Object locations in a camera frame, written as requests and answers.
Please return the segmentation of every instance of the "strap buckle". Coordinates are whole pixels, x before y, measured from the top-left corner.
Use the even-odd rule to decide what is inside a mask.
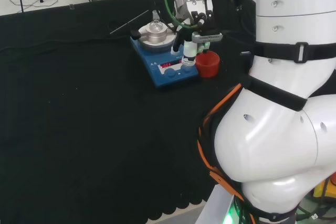
[[[297,55],[298,58],[294,59],[297,64],[306,63],[309,58],[309,44],[307,42],[297,42]]]

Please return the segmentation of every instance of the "red cup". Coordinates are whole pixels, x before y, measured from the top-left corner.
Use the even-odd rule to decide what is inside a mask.
[[[331,176],[331,182],[336,186],[336,173]]]
[[[215,52],[208,51],[196,56],[196,68],[202,78],[211,78],[218,74],[219,56]]]

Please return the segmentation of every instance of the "red digital display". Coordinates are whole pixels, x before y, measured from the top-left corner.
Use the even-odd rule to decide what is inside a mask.
[[[167,68],[167,67],[171,67],[173,65],[179,64],[179,63],[182,63],[182,60],[174,60],[174,61],[171,61],[171,62],[167,62],[167,63],[161,64],[160,67],[161,68]]]

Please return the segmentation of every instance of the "orange cable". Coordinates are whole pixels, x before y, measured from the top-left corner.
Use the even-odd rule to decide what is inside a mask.
[[[227,102],[240,88],[242,87],[241,84],[238,84],[232,91],[227,94],[226,97],[224,97],[216,106],[213,107],[213,109],[208,113],[207,116],[214,113],[216,110],[218,110],[225,102]],[[203,122],[203,125],[208,121],[208,118],[206,118]]]
[[[216,106],[213,107],[213,109],[208,113],[207,116],[211,115],[212,113],[214,113],[216,110],[218,110],[225,102],[227,102],[237,91],[239,91],[239,89],[242,87],[241,84],[238,84],[234,89],[232,89],[232,91],[227,94],[226,97],[224,97]],[[207,122],[208,117],[204,120],[203,125]],[[219,174],[222,174],[217,167],[213,167],[209,164],[209,162],[206,160],[202,147],[199,143],[199,141],[197,142],[198,144],[198,150],[200,152],[201,158],[203,160],[203,162],[205,163],[205,165],[210,169],[213,170],[214,172],[217,172]],[[240,198],[242,201],[244,201],[243,197],[233,188],[231,187],[223,178],[221,178],[218,174],[211,172],[210,171],[210,175],[213,179],[215,179],[221,186],[224,187],[224,189],[226,189],[230,194],[232,195],[236,195],[238,198]],[[250,214],[251,216],[251,220],[253,224],[256,224],[256,221],[254,219],[254,216],[252,214]]]

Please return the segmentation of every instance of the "laboratory bench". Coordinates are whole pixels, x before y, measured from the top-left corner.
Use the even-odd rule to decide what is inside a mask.
[[[106,37],[148,9],[168,19],[155,2],[0,17],[2,224],[145,224],[208,199],[197,127],[248,71],[251,45],[225,38],[211,47],[218,76],[157,89],[129,38],[151,12]],[[230,0],[213,2],[219,28],[241,31]]]

